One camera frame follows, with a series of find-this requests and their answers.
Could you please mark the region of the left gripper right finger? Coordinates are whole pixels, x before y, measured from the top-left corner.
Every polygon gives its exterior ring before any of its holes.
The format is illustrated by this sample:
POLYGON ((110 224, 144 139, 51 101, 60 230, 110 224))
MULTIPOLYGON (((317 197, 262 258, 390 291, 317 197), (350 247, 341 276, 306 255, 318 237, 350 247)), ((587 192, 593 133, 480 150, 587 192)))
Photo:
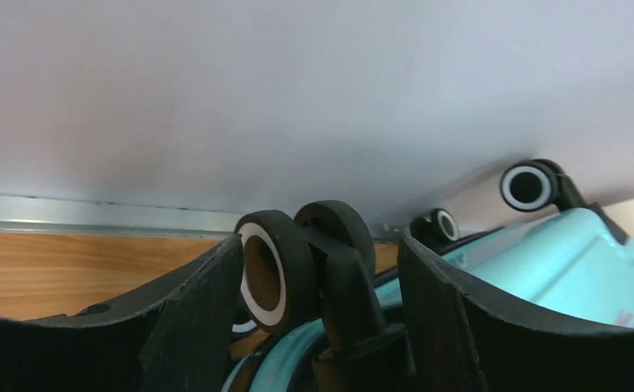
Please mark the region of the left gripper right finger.
POLYGON ((634 391, 634 329, 534 305, 414 238, 397 262, 422 390, 634 391))

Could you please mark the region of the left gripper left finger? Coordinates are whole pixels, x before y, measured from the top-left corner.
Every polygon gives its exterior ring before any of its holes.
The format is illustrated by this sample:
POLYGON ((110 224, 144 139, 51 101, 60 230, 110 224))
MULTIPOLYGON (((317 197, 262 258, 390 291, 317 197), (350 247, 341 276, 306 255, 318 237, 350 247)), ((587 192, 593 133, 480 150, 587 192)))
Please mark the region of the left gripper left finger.
POLYGON ((218 391, 242 272, 232 234, 75 315, 0 318, 0 391, 218 391))

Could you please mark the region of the pink and teal kids suitcase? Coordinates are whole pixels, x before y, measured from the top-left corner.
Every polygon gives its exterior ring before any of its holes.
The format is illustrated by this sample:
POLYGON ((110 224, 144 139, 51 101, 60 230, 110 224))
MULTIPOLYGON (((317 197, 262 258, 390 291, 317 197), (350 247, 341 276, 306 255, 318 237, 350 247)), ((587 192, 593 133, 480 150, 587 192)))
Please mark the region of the pink and teal kids suitcase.
MULTIPOLYGON (((532 224, 461 236, 442 209, 409 234, 444 261, 534 305, 634 329, 634 239, 563 168, 545 158, 509 167, 498 184, 532 224)), ((240 286, 249 325, 268 333, 238 361, 225 391, 424 391, 405 324, 398 262, 376 271, 374 241, 348 204, 323 200, 295 216, 243 216, 240 286)))

